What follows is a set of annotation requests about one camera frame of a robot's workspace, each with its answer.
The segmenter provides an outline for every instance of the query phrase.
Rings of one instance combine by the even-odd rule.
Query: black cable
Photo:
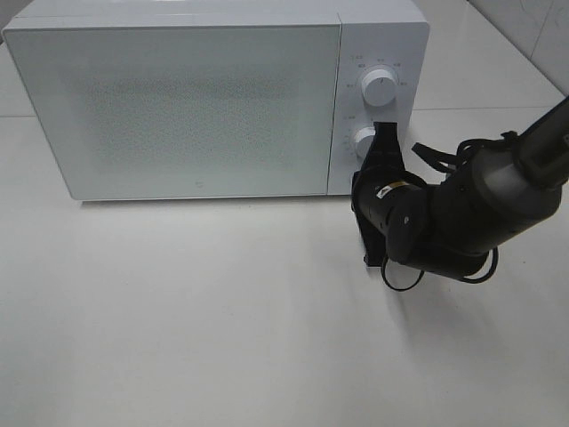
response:
[[[477,284],[477,283],[485,282],[486,280],[488,280],[489,278],[491,278],[493,276],[497,267],[498,267],[498,248],[495,247],[492,250],[492,264],[490,265],[490,269],[488,270],[488,272],[486,274],[484,274],[484,276],[482,276],[481,278],[459,278],[459,280],[461,282],[471,283],[471,284]]]
[[[405,292],[408,291],[409,289],[413,289],[414,287],[417,286],[417,284],[419,282],[421,282],[421,279],[423,278],[423,276],[425,275],[425,271],[421,270],[421,273],[419,273],[419,276],[417,277],[417,280],[415,280],[415,282],[408,286],[408,287],[404,287],[404,288],[400,288],[400,287],[394,287],[393,285],[391,285],[388,281],[388,278],[385,274],[385,269],[388,266],[388,261],[389,261],[389,257],[387,254],[385,254],[385,256],[383,257],[383,262],[381,263],[381,277],[383,278],[383,281],[385,282],[385,284],[387,285],[387,287],[389,289],[391,289],[392,291],[396,291],[396,292]]]

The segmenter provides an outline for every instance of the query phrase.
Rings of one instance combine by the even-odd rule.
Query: white table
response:
[[[431,20],[405,146],[562,99],[469,4]],[[345,197],[79,204],[0,47],[0,425],[566,426],[569,205],[494,278],[366,270]]]

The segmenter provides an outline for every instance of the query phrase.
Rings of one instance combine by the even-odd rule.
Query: microwave oven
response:
[[[3,31],[77,200],[346,195],[403,141],[411,0],[34,0]]]

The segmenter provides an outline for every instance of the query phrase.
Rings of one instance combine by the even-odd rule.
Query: white knob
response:
[[[397,75],[387,68],[378,68],[362,79],[362,93],[365,102],[373,107],[390,103],[396,95]]]
[[[364,159],[372,146],[373,137],[375,136],[375,129],[372,127],[365,127],[360,129],[352,139],[352,147],[357,156]]]

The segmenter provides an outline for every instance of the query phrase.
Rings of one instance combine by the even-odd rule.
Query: microwave control panel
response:
[[[328,194],[350,193],[373,122],[397,122],[405,140],[428,36],[426,22],[342,25]]]

